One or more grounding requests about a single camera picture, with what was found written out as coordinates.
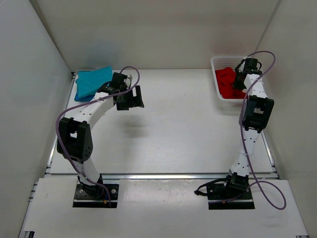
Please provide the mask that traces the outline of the red t shirt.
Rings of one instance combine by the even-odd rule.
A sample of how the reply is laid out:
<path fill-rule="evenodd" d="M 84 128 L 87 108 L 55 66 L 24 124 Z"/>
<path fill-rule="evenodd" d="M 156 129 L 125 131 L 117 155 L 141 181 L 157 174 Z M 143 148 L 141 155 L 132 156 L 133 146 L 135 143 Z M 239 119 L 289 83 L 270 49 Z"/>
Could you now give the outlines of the red t shirt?
<path fill-rule="evenodd" d="M 216 80 L 220 94 L 225 99 L 243 99 L 245 93 L 242 90 L 233 88 L 233 82 L 236 76 L 234 70 L 230 67 L 215 71 Z"/>

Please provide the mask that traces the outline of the blue t shirt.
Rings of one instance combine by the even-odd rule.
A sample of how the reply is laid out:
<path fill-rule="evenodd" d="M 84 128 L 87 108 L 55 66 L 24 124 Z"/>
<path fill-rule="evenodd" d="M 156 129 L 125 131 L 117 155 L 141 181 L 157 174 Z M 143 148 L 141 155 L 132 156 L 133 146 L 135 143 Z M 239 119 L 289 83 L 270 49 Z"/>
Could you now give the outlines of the blue t shirt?
<path fill-rule="evenodd" d="M 93 94 L 93 95 L 88 95 L 85 97 L 79 97 L 79 95 L 76 93 L 75 97 L 74 97 L 74 101 L 76 101 L 76 102 L 89 102 L 94 98 L 94 96 L 95 95 Z"/>

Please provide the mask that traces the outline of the teal t shirt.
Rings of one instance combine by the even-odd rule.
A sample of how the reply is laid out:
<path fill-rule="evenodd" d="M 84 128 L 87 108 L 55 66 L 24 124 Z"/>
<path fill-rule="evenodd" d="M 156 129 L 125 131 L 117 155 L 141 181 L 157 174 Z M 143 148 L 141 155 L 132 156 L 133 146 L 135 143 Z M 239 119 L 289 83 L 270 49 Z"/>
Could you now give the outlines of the teal t shirt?
<path fill-rule="evenodd" d="M 78 71 L 76 79 L 77 94 L 79 97 L 95 95 L 97 90 L 112 79 L 111 66 L 91 71 Z"/>

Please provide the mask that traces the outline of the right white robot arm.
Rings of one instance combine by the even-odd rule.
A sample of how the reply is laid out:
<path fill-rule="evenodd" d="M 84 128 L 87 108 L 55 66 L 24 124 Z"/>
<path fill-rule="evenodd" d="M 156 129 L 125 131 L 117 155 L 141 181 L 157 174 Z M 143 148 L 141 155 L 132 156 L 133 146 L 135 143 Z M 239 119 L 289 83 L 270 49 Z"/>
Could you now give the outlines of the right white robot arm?
<path fill-rule="evenodd" d="M 194 191 L 196 195 L 211 195 L 218 202 L 232 201 L 241 196 L 249 186 L 249 175 L 253 169 L 251 157 L 257 139 L 267 126 L 274 106 L 274 100 L 269 99 L 264 91 L 260 76 L 262 64 L 255 58 L 245 58 L 235 68 L 236 78 L 233 86 L 246 90 L 243 100 L 239 125 L 241 129 L 241 147 L 226 178 L 220 178 L 199 186 Z"/>

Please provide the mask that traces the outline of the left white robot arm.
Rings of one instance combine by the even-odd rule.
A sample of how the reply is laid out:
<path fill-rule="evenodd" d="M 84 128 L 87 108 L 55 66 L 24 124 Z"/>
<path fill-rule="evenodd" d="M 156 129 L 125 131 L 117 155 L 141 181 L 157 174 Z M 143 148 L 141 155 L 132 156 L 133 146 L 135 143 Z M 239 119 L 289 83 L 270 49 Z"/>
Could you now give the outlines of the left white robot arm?
<path fill-rule="evenodd" d="M 134 107 L 143 108 L 141 87 L 137 85 L 134 89 L 136 95 L 133 95 L 131 89 L 121 93 L 119 89 L 103 86 L 92 101 L 75 116 L 63 117 L 58 122 L 57 151 L 71 163 L 78 174 L 82 189 L 92 199 L 109 198 L 110 195 L 91 158 L 93 151 L 91 130 L 113 107 L 118 111 L 127 111 Z"/>

